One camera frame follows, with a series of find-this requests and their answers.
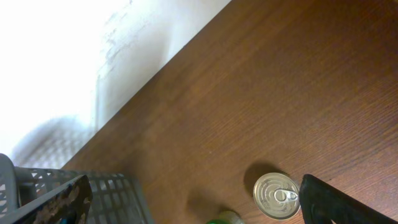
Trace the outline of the silver pull-tab tin can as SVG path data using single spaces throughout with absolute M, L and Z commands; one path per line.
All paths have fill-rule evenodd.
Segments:
M 275 220 L 288 220 L 300 210 L 299 186 L 281 173 L 262 175 L 254 184 L 253 198 L 258 209 Z

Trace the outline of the green lid glass jar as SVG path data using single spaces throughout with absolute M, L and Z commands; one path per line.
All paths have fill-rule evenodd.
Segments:
M 207 221 L 206 224 L 244 224 L 244 220 L 233 211 L 223 211 L 218 218 Z

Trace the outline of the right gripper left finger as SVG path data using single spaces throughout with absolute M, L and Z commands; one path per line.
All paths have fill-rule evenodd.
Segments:
M 10 211 L 1 223 L 81 223 L 88 218 L 93 194 L 89 179 L 80 175 L 56 189 Z

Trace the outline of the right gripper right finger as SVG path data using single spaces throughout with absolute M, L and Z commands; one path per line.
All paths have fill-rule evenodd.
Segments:
M 305 224 L 397 224 L 311 174 L 305 174 L 299 190 Z

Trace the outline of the grey plastic shopping basket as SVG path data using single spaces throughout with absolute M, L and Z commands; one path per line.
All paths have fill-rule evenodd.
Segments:
M 153 223 L 136 179 L 23 168 L 1 155 L 1 223 Z

